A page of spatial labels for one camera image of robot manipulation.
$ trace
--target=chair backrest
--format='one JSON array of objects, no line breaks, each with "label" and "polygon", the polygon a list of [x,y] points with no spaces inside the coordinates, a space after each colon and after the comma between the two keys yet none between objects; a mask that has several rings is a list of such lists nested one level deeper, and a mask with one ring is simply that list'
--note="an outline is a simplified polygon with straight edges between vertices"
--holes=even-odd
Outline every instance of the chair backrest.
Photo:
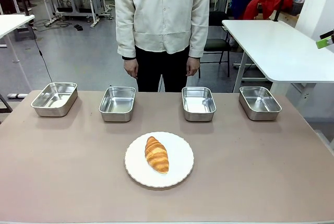
[{"label": "chair backrest", "polygon": [[211,11],[209,13],[209,26],[220,27],[222,26],[221,21],[227,19],[229,19],[229,17],[223,11]]}]

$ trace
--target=croissant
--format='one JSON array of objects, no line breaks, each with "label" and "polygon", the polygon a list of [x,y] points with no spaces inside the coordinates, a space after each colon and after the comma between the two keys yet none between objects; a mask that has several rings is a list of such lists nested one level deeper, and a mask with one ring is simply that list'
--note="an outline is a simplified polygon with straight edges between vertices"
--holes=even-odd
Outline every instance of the croissant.
[{"label": "croissant", "polygon": [[165,147],[154,137],[149,137],[145,147],[145,158],[159,173],[168,173],[169,162]]}]

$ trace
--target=red jacket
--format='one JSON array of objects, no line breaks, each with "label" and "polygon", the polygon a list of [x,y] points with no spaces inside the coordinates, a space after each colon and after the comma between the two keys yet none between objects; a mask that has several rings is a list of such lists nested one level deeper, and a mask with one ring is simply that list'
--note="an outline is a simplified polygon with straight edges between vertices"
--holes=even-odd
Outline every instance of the red jacket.
[{"label": "red jacket", "polygon": [[[277,10],[281,0],[252,0],[245,11],[244,19],[254,19],[259,13],[257,5],[261,3],[263,8],[263,19],[269,18],[274,10]],[[282,9],[292,7],[293,0],[284,0]]]}]

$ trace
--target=plate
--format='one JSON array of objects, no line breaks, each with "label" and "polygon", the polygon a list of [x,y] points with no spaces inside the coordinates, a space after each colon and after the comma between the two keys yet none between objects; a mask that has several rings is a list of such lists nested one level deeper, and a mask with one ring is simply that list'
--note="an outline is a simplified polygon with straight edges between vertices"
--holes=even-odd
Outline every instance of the plate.
[{"label": "plate", "polygon": [[[154,170],[145,158],[147,139],[153,136],[167,150],[169,171],[167,174]],[[133,141],[125,153],[125,168],[140,184],[150,187],[169,187],[183,181],[194,166],[193,151],[183,138],[166,132],[154,132],[140,136]]]}]

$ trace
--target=stainless steel tray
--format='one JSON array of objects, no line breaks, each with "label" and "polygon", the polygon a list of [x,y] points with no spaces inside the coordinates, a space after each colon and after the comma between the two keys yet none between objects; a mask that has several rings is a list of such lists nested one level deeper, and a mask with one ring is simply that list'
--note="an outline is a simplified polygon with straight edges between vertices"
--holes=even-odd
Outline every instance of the stainless steel tray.
[{"label": "stainless steel tray", "polygon": [[274,121],[282,107],[264,87],[241,87],[239,101],[252,121]]},{"label": "stainless steel tray", "polygon": [[106,122],[128,122],[132,118],[136,89],[110,87],[106,90],[99,110]]},{"label": "stainless steel tray", "polygon": [[185,87],[182,89],[182,99],[187,121],[212,121],[216,105],[209,88]]},{"label": "stainless steel tray", "polygon": [[77,84],[53,82],[34,99],[31,106],[39,116],[63,117],[78,97]]}]

